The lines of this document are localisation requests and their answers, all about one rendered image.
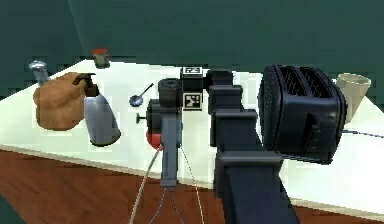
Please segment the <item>grey spray bottle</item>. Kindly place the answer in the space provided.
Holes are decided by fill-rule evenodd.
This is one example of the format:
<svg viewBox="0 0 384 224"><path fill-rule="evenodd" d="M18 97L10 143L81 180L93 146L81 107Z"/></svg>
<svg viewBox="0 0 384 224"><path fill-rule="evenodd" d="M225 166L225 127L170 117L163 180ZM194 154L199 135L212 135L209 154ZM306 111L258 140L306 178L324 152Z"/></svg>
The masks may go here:
<svg viewBox="0 0 384 224"><path fill-rule="evenodd" d="M84 118L90 143L105 147L114 144L121 137L121 131L109 102L93 83L92 76L93 73L80 73L72 84L85 82Z"/></svg>

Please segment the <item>cream cup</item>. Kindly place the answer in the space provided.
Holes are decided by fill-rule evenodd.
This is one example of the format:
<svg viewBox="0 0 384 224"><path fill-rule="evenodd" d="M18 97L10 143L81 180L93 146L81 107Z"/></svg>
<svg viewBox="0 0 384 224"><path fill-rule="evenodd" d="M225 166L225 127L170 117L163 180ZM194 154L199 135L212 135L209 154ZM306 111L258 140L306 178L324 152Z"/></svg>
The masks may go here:
<svg viewBox="0 0 384 224"><path fill-rule="evenodd" d="M350 123L371 86L371 80L358 74L342 73L338 75L336 85L343 93L347 104L345 123Z"/></svg>

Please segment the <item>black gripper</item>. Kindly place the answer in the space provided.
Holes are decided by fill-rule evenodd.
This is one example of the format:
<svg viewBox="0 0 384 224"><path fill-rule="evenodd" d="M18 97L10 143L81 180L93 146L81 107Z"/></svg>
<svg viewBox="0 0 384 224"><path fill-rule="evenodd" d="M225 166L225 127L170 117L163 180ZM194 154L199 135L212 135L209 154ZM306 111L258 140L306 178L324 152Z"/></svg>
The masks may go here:
<svg viewBox="0 0 384 224"><path fill-rule="evenodd" d="M154 156L147 168L147 171L141 181L136 199L132 208L129 224L134 224L139 202L144 191L144 187L149 173L156 161L160 151L162 150L162 171L160 185L164 188L175 187L177 185L178 171L178 149L182 143L182 116L181 116L181 85L177 78L161 79L158 84L157 99L150 99L146 116L136 114L136 123L146 120L147 133L160 135L160 146L156 149ZM189 174L192 178L193 187L195 189L201 224L205 224L204 213L198 186L192 172L192 167L188 161L187 155L181 146L180 148L184 160L187 164ZM161 211L164 202L164 191L157 208L157 211L151 218L149 224L152 224Z"/></svg>

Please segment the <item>red apple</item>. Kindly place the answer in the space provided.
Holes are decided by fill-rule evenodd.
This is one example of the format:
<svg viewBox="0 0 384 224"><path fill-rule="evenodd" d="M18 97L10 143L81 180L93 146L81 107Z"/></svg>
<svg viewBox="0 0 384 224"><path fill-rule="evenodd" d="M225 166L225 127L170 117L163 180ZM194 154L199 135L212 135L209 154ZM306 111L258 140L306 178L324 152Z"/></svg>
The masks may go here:
<svg viewBox="0 0 384 224"><path fill-rule="evenodd" d="M155 150L161 150L161 135L159 133L146 133L147 143Z"/></svg>

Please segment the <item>white table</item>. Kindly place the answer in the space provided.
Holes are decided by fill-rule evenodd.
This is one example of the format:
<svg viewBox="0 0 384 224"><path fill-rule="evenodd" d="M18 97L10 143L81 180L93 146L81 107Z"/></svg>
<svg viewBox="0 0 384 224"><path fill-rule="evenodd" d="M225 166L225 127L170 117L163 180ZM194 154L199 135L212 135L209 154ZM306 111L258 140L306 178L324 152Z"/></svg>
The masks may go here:
<svg viewBox="0 0 384 224"><path fill-rule="evenodd" d="M146 92L146 99L157 97L157 83L176 77L173 66L114 62L107 69L95 68L89 60L71 66L73 72L93 73L93 80L108 99L121 138L106 148L90 144L85 124L69 131L49 131L36 122L33 87L0 101L0 146L11 151L44 156L62 161L102 167L142 175L155 150L146 142L146 126L136 123L136 114L128 99ZM369 99L361 101L353 120L346 125L338 149L329 165L295 160L284 162L280 177L295 205L339 212L384 221L384 112ZM151 169L161 171L158 155Z"/></svg>

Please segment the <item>black toaster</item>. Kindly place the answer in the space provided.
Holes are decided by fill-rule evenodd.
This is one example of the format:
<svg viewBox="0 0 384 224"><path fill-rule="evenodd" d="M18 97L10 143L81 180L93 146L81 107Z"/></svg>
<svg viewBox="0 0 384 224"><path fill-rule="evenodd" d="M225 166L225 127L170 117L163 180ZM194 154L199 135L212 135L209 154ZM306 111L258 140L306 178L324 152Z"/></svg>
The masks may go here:
<svg viewBox="0 0 384 224"><path fill-rule="evenodd" d="M258 94L262 142L287 159L329 164L345 125L341 90L319 68L269 65Z"/></svg>

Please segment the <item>red capped shaker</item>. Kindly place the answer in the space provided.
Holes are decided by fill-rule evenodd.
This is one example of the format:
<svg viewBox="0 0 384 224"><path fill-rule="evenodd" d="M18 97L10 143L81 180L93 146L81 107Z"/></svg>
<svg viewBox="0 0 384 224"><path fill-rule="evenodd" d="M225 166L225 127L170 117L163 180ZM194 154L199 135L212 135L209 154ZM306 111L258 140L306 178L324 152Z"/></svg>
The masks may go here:
<svg viewBox="0 0 384 224"><path fill-rule="evenodd" d="M110 67L108 51L105 48L98 48L92 51L93 61L98 69Z"/></svg>

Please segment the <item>grey metal bottle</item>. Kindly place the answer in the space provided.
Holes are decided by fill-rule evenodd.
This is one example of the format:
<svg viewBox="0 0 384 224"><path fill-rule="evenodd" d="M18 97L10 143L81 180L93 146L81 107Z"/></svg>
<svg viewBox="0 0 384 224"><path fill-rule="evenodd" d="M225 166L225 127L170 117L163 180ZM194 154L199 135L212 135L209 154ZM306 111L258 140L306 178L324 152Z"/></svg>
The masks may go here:
<svg viewBox="0 0 384 224"><path fill-rule="evenodd" d="M42 86L51 80L47 71L47 64L45 62L35 60L29 64L29 69L34 74L36 82L39 86Z"/></svg>

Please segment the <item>grey metal spoon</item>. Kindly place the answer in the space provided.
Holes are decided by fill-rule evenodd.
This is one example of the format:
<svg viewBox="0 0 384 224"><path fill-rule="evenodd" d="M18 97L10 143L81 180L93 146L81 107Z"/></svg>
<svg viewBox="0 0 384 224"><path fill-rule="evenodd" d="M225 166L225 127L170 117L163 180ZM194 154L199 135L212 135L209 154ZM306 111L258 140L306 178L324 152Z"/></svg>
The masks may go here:
<svg viewBox="0 0 384 224"><path fill-rule="evenodd" d="M140 95L132 95L129 99L129 104L131 107L140 107L143 103L143 96L154 86L151 83Z"/></svg>

